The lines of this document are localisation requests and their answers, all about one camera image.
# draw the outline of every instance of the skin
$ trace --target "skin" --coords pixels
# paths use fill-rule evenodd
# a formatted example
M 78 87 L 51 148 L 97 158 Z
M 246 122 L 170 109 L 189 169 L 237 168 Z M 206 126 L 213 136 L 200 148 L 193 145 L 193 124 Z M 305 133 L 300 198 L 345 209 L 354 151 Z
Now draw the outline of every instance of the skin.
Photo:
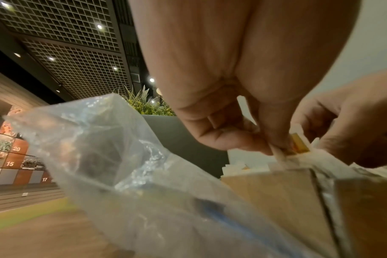
M 271 154 L 326 74 L 358 0 L 130 0 L 144 59 L 163 98 L 201 143 Z M 246 97 L 257 125 L 245 119 Z
M 292 122 L 347 164 L 387 165 L 387 70 L 303 101 Z

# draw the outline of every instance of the clear plastic bag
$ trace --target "clear plastic bag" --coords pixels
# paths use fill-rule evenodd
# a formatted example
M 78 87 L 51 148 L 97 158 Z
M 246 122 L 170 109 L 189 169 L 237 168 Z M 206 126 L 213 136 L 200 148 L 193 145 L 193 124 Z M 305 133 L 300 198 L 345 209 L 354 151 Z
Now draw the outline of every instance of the clear plastic bag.
M 116 94 L 7 117 L 118 247 L 161 258 L 320 257 L 170 153 Z

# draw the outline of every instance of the metal grid ceiling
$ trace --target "metal grid ceiling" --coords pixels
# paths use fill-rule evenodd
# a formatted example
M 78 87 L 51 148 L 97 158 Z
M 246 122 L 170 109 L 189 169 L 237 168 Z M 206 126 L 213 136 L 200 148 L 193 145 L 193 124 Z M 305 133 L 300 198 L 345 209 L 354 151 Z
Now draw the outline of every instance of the metal grid ceiling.
M 24 40 L 24 43 L 79 99 L 112 92 L 126 95 L 126 87 L 131 90 L 119 56 L 33 40 Z
M 8 0 L 0 19 L 12 31 L 119 52 L 103 0 Z

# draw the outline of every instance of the floor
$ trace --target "floor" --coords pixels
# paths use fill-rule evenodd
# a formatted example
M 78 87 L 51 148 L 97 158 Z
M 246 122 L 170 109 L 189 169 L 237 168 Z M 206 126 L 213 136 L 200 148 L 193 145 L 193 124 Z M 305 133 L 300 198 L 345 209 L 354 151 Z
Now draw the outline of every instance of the floor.
M 0 258 L 131 258 L 80 211 L 43 215 L 0 229 Z

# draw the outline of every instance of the recessed light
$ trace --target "recessed light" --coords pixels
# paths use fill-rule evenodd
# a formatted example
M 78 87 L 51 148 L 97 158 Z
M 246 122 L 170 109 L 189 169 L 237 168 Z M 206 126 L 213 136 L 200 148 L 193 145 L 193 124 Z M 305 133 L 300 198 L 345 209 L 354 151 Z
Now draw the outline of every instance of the recessed light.
M 1 4 L 4 8 L 8 9 L 8 10 L 11 10 L 11 9 L 12 9 L 12 6 L 11 6 L 10 4 L 8 4 L 8 3 L 0 2 L 0 4 Z

